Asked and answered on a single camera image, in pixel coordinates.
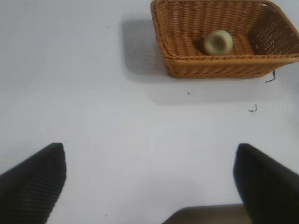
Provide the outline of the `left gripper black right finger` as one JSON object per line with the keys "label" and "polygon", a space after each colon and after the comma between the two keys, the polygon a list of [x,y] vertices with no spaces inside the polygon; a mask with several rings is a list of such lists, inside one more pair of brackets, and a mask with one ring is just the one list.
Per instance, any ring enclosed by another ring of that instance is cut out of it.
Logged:
{"label": "left gripper black right finger", "polygon": [[299,176],[250,144],[238,146],[233,176],[254,224],[299,222]]}

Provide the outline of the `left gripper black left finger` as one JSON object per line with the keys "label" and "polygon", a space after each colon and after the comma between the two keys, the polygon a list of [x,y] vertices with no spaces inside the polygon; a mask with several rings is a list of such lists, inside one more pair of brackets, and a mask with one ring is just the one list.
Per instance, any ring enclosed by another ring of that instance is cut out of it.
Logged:
{"label": "left gripper black left finger", "polygon": [[66,181],[62,143],[51,143],[0,176],[0,222],[45,224]]}

